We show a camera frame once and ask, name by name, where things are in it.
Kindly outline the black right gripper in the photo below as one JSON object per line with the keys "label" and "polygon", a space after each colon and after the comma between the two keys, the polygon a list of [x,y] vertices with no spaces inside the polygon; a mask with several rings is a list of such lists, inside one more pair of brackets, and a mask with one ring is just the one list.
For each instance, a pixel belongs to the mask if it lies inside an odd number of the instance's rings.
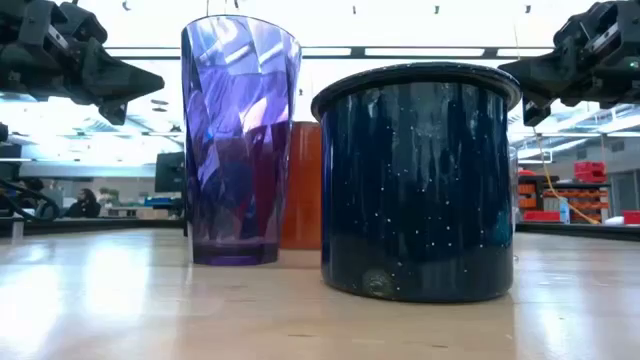
{"label": "black right gripper", "polygon": [[596,2],[569,17],[553,37],[556,50],[498,68],[517,80],[525,98],[523,124],[537,126],[550,115],[529,100],[559,98],[602,108],[639,103],[639,3]]}

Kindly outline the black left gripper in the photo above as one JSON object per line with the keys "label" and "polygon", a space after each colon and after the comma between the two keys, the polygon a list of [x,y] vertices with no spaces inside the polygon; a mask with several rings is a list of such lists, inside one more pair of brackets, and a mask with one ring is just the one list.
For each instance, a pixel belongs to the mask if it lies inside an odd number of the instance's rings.
{"label": "black left gripper", "polygon": [[1,93],[81,103],[93,96],[102,117],[123,125],[128,102],[163,89],[164,79],[109,55],[107,38],[76,1],[1,0]]}

